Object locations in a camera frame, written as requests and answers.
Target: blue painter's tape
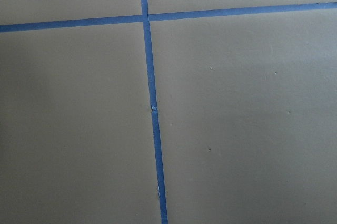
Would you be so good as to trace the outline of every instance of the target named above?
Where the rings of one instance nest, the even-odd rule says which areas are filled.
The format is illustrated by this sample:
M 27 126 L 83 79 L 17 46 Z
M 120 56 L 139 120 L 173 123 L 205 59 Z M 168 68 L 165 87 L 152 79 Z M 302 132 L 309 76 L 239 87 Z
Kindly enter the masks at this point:
M 134 23 L 134 22 L 142 22 L 142 21 L 143 21 L 142 15 L 134 15 L 134 16 L 119 16 L 119 17 L 87 18 L 84 20 L 64 20 L 64 21 L 51 21 L 51 22 L 39 22 L 39 23 L 0 25 L 0 33 L 38 30 L 38 29 L 75 27 L 75 26 Z
M 162 158 L 162 145 L 159 131 L 158 111 L 152 111 L 152 128 L 154 137 L 154 151 L 156 155 L 156 169 L 158 179 L 159 204 L 161 211 L 162 224 L 168 224 L 167 209 L 166 209 L 166 195 L 164 182 L 164 169 Z
M 152 116 L 152 128 L 153 128 L 153 139 L 154 139 L 154 151 L 155 151 L 155 158 L 156 158 L 159 204 L 160 204 L 162 224 L 168 224 L 162 147 L 161 147 L 159 118 L 158 118 L 158 110 L 157 110 L 156 84 L 155 84 L 155 77 L 154 77 L 151 29 L 150 29 L 150 20 L 148 18 L 148 2 L 147 0 L 141 0 L 141 4 L 142 4 L 142 16 L 143 16 L 148 88 L 150 92 L 150 106 L 152 109 L 151 116 Z
M 334 9 L 337 8 L 337 3 L 315 3 L 315 4 L 294 4 L 294 5 L 277 5 L 263 7 L 248 7 L 248 8 L 233 8 L 233 9 L 212 9 L 207 11 L 193 12 L 172 12 L 150 14 L 150 21 L 163 20 L 180 20 L 184 18 L 199 18 L 199 17 L 217 17 L 231 15 L 245 15 L 271 12 L 291 12 L 291 11 L 308 11 L 313 9 Z

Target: blue tape strip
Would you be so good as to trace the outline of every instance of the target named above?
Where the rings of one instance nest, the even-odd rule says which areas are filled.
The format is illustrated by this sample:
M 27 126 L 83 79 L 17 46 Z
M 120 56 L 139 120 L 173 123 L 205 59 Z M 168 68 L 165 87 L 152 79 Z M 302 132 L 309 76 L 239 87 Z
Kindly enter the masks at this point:
M 312 9 L 333 9 L 333 8 L 337 8 L 337 3 L 294 4 L 294 5 L 233 8 L 233 9 L 212 9 L 207 11 L 150 14 L 148 17 L 150 21 L 162 21 L 162 20 L 180 20 L 183 18 L 217 17 L 217 16 L 245 15 L 245 14 L 258 14 L 270 12 L 308 11 Z
M 87 18 L 84 20 L 64 20 L 64 21 L 51 21 L 51 22 L 39 22 L 27 24 L 0 25 L 0 33 L 74 27 L 74 26 L 134 23 L 142 21 L 143 21 L 142 15 L 134 15 L 134 16 L 119 16 L 119 17 Z
M 158 111 L 157 111 L 156 85 L 155 85 L 154 66 L 153 66 L 151 29 L 150 29 L 150 20 L 148 18 L 148 2 L 147 0 L 141 0 L 141 4 L 142 4 L 142 15 L 143 15 L 148 88 L 150 91 L 150 105 L 152 108 L 151 116 L 152 116 L 152 128 L 153 128 L 153 139 L 154 139 L 154 151 L 155 151 L 155 158 L 156 158 L 157 179 L 158 179 L 159 204 L 160 204 L 162 224 L 168 224 L 162 147 L 161 147 L 161 139 L 160 139 L 159 118 L 158 118 Z

